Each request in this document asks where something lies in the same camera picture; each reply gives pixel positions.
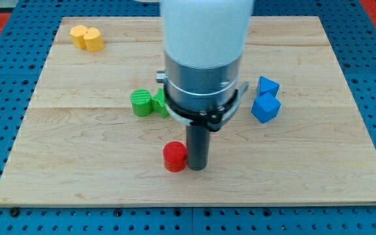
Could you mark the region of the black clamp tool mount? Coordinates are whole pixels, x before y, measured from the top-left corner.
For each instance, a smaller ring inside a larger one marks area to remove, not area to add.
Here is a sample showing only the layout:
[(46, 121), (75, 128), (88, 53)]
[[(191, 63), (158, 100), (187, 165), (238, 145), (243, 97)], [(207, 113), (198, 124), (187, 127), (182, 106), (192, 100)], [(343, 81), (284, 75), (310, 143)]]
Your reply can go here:
[(241, 99), (249, 87), (249, 82), (244, 82), (239, 89), (235, 89), (233, 96), (227, 103), (210, 111), (192, 111), (182, 108), (173, 101), (166, 90), (165, 101), (167, 112), (179, 123), (186, 126), (199, 126), (210, 132), (217, 132), (225, 125), (237, 112)]

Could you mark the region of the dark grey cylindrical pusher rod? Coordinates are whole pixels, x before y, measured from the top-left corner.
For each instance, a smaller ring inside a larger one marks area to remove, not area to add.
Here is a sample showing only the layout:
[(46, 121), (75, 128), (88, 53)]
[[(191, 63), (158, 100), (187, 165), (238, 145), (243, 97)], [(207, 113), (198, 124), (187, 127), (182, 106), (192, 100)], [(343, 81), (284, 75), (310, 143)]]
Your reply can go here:
[(187, 166), (191, 170), (202, 170), (208, 163), (210, 132), (205, 127), (188, 126), (187, 132)]

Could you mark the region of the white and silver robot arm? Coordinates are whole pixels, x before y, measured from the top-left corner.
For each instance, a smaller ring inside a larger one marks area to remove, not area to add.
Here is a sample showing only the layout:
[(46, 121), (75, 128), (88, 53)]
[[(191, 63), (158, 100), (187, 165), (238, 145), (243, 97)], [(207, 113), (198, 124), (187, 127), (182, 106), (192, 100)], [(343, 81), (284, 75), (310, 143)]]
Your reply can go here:
[(208, 163), (210, 134), (240, 107), (249, 84), (236, 84), (253, 0), (162, 0), (166, 109), (186, 126), (187, 166)]

